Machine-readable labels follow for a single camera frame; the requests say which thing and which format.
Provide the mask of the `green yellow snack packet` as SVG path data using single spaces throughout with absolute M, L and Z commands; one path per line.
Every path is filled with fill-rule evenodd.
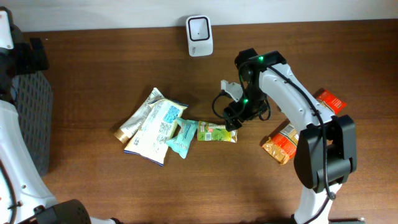
M 237 143 L 237 130 L 228 131 L 223 124 L 214 124 L 206 121 L 198 122 L 197 139 L 199 141 L 226 141 Z

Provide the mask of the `teal wet wipes pack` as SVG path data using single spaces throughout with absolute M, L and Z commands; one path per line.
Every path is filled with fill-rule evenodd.
M 172 150 L 180 155 L 181 158 L 185 159 L 190 143 L 195 136 L 198 128 L 198 121 L 185 120 L 183 118 L 176 118 L 177 124 L 180 126 L 180 131 L 177 136 L 169 139 L 166 144 L 172 148 Z

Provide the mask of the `orange spaghetti package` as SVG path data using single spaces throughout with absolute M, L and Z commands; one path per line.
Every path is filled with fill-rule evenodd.
M 319 89 L 314 97 L 334 114 L 340 113 L 347 106 L 347 103 L 324 88 Z M 261 144 L 261 148 L 280 165 L 284 165 L 294 157 L 298 141 L 299 132 L 286 119 L 267 136 L 267 140 Z

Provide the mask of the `white blue snack bag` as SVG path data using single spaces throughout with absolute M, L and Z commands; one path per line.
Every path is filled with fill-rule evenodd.
M 135 154 L 163 166 L 168 150 L 166 142 L 177 128 L 176 118 L 181 117 L 188 105 L 170 99 L 149 103 L 151 111 L 124 148 L 126 154 Z

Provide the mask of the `white gold cream tube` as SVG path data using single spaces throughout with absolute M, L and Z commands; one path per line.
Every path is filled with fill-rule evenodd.
M 126 122 L 124 122 L 117 131 L 115 131 L 114 136 L 123 144 L 128 142 L 128 140 L 131 139 L 143 125 L 147 116 L 151 112 L 152 109 L 149 106 L 149 103 L 163 98 L 163 94 L 161 94 L 157 88 L 153 88 L 150 95 L 140 105 L 137 111 Z

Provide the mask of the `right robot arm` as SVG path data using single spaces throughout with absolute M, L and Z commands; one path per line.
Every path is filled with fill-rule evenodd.
M 294 168 L 303 188 L 288 223 L 329 223 L 336 193 L 357 168 L 356 127 L 348 116 L 325 108 L 297 80 L 286 59 L 273 51 L 243 50 L 234 60 L 239 83 L 222 82 L 232 102 L 219 116 L 226 129 L 261 118 L 271 98 L 298 132 Z

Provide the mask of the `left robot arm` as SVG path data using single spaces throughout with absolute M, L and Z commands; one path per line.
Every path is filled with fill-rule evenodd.
M 77 199 L 59 203 L 44 184 L 22 136 L 13 78 L 49 69 L 39 38 L 29 42 L 1 7 L 1 223 L 119 223 L 91 217 Z

